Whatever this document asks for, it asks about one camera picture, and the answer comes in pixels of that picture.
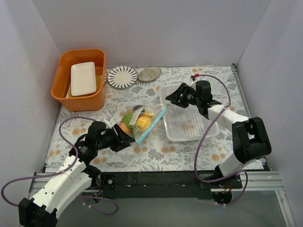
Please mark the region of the peach toy fruit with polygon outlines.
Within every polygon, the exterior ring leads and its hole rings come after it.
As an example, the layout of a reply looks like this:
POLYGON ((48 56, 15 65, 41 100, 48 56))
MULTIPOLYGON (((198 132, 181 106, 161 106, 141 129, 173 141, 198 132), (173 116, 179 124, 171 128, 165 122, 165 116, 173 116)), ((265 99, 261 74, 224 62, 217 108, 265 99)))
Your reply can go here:
POLYGON ((124 122, 120 122, 119 123, 119 127, 127 135, 131 135, 132 134, 132 128, 127 127, 127 125, 124 122))

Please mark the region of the green toy pepper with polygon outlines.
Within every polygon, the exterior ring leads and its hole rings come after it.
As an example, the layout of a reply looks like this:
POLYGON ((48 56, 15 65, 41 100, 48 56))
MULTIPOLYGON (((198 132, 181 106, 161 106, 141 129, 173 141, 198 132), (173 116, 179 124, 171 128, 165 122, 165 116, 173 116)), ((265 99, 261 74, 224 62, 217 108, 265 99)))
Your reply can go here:
POLYGON ((128 128, 132 128, 133 126, 130 124, 130 121, 133 117, 133 114, 132 113, 126 113, 124 116, 123 116, 123 122, 124 124, 128 127, 128 128))

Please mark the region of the clear zip top bag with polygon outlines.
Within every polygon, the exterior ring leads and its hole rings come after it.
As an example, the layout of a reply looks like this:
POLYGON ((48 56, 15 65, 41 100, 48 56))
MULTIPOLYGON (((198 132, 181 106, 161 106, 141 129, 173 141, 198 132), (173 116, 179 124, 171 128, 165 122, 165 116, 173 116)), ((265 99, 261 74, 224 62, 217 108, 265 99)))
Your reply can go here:
POLYGON ((128 136, 141 144, 167 111, 169 104, 130 106, 118 124, 128 136))

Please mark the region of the yellow toy lemon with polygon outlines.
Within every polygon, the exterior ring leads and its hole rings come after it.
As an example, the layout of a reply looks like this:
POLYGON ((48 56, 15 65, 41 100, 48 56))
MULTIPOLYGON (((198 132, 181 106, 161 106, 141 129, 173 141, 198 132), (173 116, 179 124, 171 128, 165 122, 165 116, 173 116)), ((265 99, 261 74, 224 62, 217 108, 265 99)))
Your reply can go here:
POLYGON ((137 119, 135 126, 137 130, 142 131, 148 128, 151 125, 151 123, 152 123, 152 118, 144 115, 137 119))

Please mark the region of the yellow toy banana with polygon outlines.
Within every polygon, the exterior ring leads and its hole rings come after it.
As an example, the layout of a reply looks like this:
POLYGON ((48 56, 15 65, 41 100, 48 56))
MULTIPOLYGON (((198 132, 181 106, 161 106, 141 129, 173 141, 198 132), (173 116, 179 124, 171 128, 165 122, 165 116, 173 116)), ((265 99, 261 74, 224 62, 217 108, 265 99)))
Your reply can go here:
POLYGON ((156 113, 158 112, 157 109, 151 108, 151 107, 146 107, 144 109, 144 115, 148 116, 148 117, 153 117, 156 113))

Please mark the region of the dark purple toy mangosteen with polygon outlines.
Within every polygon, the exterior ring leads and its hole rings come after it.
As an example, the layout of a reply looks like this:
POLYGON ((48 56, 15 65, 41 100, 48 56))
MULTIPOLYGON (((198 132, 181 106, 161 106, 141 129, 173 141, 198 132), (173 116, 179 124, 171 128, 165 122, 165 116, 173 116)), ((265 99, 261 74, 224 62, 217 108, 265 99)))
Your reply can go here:
POLYGON ((135 112, 136 110, 140 109, 141 107, 143 107, 142 105, 136 105, 133 107, 133 112, 135 112))

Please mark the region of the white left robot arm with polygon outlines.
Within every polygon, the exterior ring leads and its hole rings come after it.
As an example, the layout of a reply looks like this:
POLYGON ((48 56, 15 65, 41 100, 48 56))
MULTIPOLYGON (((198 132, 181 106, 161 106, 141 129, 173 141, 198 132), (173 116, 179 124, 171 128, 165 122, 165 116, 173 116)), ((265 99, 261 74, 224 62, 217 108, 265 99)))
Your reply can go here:
POLYGON ((90 165, 102 149, 114 152, 131 145, 135 139, 118 124, 107 128, 104 122, 94 121, 86 134, 73 145, 58 172, 30 199, 18 204, 19 222, 24 227, 54 227, 63 210, 83 190, 96 189, 101 183, 101 171, 90 165))

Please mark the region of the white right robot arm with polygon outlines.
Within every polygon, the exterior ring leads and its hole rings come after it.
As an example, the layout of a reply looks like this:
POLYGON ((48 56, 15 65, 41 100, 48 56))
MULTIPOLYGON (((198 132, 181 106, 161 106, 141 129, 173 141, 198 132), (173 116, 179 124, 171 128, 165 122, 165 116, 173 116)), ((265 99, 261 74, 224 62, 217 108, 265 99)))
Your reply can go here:
POLYGON ((233 153, 215 168, 213 179, 202 179, 197 175, 196 178, 203 183, 215 183, 225 188, 244 167, 272 151, 263 120, 239 115, 214 100, 211 85, 206 80, 196 81, 193 86, 182 83, 165 99, 182 108, 196 106, 203 117, 232 133, 233 153))

